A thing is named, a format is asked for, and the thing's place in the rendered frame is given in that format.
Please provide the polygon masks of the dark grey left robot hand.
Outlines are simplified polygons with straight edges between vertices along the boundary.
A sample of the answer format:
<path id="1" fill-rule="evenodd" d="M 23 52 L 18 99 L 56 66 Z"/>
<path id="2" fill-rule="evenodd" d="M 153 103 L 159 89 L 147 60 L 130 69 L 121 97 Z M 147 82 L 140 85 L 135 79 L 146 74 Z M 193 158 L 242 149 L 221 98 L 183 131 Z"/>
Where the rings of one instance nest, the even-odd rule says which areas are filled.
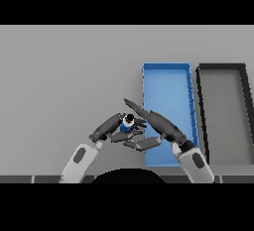
<path id="1" fill-rule="evenodd" d="M 134 125 L 128 132 L 121 132 L 120 125 L 127 114 L 115 114 L 103 122 L 90 136 L 93 143 L 110 139 L 113 143 L 130 141 L 133 137 L 142 135 L 142 128 L 145 128 L 145 120 L 134 117 Z"/>

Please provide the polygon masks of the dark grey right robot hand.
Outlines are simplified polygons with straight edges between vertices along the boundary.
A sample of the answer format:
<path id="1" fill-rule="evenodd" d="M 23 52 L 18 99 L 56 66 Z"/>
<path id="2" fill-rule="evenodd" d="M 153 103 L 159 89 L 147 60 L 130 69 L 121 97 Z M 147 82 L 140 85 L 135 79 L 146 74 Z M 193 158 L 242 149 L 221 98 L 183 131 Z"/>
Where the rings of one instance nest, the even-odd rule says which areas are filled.
<path id="1" fill-rule="evenodd" d="M 151 148 L 160 146 L 163 140 L 167 140 L 168 142 L 176 143 L 182 153 L 186 153 L 187 151 L 195 148 L 195 144 L 192 141 L 188 140 L 187 136 L 163 115 L 154 112 L 153 110 L 148 112 L 143 107 L 139 106 L 131 100 L 124 99 L 124 102 L 139 116 L 143 117 L 150 124 L 150 126 L 158 134 L 160 134 L 160 137 L 147 138 L 138 142 L 128 141 L 124 143 L 124 146 L 128 146 L 137 151 L 146 151 Z"/>

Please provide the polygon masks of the blue pipe with pale ring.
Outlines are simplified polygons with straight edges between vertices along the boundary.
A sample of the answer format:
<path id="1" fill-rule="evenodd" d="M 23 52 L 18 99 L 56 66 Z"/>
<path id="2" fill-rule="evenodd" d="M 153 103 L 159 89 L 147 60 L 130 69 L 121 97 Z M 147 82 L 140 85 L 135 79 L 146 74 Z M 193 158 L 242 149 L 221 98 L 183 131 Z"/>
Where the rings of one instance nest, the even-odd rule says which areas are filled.
<path id="1" fill-rule="evenodd" d="M 128 132 L 131 130 L 131 127 L 134 125 L 134 115 L 133 114 L 127 114 L 120 125 L 120 131 L 121 132 Z"/>

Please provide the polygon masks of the blue bin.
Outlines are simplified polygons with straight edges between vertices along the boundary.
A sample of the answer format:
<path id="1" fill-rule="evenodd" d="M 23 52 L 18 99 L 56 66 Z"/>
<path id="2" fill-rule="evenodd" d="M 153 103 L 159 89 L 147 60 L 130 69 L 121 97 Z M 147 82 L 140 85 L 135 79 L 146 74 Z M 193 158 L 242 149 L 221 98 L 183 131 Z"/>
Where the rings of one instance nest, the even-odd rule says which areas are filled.
<path id="1" fill-rule="evenodd" d="M 168 118 L 198 147 L 191 65 L 188 62 L 144 62 L 143 107 Z M 164 139 L 145 151 L 146 168 L 179 167 L 171 143 Z"/>

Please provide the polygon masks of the dark grey bin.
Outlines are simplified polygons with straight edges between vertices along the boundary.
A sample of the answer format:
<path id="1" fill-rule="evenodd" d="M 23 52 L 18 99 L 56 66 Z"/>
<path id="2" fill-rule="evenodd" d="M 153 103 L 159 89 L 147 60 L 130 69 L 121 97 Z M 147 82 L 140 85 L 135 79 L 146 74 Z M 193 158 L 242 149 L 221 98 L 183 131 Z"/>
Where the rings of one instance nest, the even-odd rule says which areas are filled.
<path id="1" fill-rule="evenodd" d="M 206 159 L 254 165 L 254 106 L 245 63 L 200 63 L 195 70 Z"/>

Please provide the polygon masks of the flat black rounded shape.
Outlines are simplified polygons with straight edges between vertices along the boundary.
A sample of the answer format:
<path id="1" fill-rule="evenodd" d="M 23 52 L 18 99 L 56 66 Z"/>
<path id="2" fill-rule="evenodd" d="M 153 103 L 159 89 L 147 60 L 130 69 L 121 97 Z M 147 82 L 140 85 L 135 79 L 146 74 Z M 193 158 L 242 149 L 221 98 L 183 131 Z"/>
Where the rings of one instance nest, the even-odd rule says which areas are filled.
<path id="1" fill-rule="evenodd" d="M 93 183 L 164 183 L 164 181 L 152 171 L 120 169 L 99 175 Z"/>

